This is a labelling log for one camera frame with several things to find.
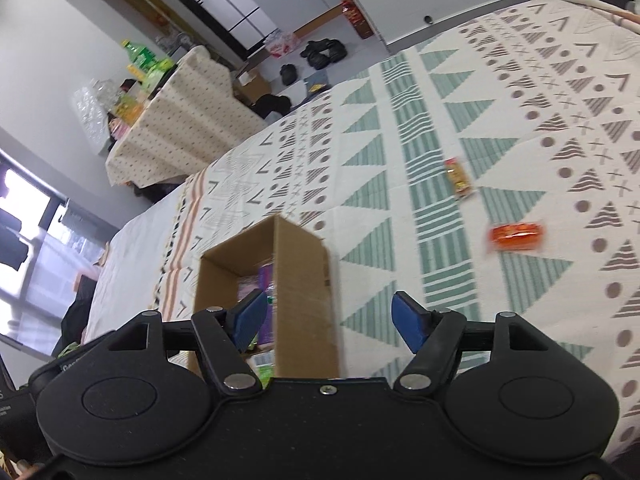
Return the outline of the black slippers pile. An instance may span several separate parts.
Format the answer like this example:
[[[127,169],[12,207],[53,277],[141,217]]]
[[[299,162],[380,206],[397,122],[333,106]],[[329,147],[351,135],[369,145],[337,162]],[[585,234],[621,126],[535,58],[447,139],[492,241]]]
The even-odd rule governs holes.
[[[340,40],[326,38],[319,41],[309,41],[300,56],[314,70],[324,70],[330,64],[344,60],[347,56],[347,50]]]

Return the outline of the orange cracker packet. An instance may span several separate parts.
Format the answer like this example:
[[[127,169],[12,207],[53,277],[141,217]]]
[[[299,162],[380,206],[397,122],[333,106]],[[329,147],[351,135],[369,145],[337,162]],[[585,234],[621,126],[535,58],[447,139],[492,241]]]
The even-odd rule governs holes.
[[[451,185],[452,192],[458,200],[463,200],[473,192],[472,182],[462,166],[456,158],[448,158],[444,162],[446,176]]]

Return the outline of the purple snack packet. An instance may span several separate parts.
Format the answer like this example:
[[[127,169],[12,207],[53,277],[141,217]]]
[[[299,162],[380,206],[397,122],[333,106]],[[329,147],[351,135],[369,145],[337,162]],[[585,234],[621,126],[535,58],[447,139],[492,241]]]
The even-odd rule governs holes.
[[[261,344],[272,344],[274,281],[273,264],[259,267],[256,274],[238,281],[241,313],[235,322],[234,334],[243,350],[253,351]]]

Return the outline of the single black slipper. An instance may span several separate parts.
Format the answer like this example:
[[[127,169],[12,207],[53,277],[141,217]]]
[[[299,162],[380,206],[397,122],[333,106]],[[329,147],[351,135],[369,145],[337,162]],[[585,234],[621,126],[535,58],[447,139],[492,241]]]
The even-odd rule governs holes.
[[[280,78],[285,87],[292,86],[298,79],[297,68],[293,64],[284,64],[280,68]]]

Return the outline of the green soda bottle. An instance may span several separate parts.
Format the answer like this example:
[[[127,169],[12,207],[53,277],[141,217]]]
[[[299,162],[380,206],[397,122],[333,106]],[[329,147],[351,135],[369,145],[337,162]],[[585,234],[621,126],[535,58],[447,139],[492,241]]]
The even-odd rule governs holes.
[[[144,44],[136,44],[128,39],[122,40],[122,47],[129,58],[128,70],[138,79],[149,75],[151,70],[166,72],[174,67],[175,63],[170,58],[158,58],[152,50]]]

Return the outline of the brown cardboard box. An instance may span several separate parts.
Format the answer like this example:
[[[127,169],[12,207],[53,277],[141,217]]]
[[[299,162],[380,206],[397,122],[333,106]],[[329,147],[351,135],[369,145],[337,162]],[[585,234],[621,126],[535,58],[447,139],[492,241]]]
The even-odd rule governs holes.
[[[201,256],[196,312],[230,309],[239,280],[272,264],[274,371],[284,378],[337,378],[340,357],[334,327],[329,254],[320,238],[271,216]]]

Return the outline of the orange snack packet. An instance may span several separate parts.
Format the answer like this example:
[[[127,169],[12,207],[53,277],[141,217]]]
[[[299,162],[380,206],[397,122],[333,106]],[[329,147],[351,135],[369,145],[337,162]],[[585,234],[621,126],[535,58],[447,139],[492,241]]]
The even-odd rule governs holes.
[[[541,248],[546,230],[539,222],[512,222],[491,226],[486,252],[528,252]]]

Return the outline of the red oil bottle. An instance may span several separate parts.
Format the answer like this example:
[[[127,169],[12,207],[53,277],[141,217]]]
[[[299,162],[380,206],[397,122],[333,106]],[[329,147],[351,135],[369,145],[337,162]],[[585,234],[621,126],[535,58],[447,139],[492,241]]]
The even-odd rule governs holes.
[[[352,0],[342,1],[342,14],[361,39],[368,39],[374,35],[367,19]]]

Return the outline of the patterned bed blanket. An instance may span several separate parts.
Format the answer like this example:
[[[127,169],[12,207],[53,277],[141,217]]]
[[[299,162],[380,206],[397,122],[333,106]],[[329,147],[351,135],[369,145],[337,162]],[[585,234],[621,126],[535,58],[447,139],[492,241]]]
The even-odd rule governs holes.
[[[458,200],[444,162],[473,192]],[[342,367],[394,378],[403,290],[473,321],[524,316],[620,402],[606,454],[639,441],[639,26],[592,0],[473,18],[258,132],[114,238],[87,339],[194,311],[201,255],[271,216],[330,253]],[[486,252],[539,222],[541,248]]]

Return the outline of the table with dotted cloth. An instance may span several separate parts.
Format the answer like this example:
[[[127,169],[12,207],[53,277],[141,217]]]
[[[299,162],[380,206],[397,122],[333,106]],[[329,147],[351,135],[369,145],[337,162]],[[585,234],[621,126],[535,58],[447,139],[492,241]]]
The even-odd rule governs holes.
[[[266,127],[234,96],[230,70],[198,46],[116,141],[106,174],[113,186],[138,188],[190,176]]]

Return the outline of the yellow oil bottle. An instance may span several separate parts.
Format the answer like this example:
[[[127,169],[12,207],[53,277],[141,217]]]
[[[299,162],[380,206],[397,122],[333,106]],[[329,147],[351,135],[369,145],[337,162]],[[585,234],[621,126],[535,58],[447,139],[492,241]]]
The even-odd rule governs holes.
[[[119,93],[112,113],[126,122],[128,126],[133,126],[144,111],[144,105],[128,93]]]

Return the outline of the pink plastic bag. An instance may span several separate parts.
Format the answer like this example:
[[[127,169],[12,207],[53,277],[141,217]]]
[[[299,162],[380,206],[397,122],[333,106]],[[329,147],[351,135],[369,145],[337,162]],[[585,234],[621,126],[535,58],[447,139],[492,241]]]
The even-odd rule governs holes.
[[[284,58],[300,45],[295,32],[282,32],[276,29],[265,38],[264,47],[273,58]]]

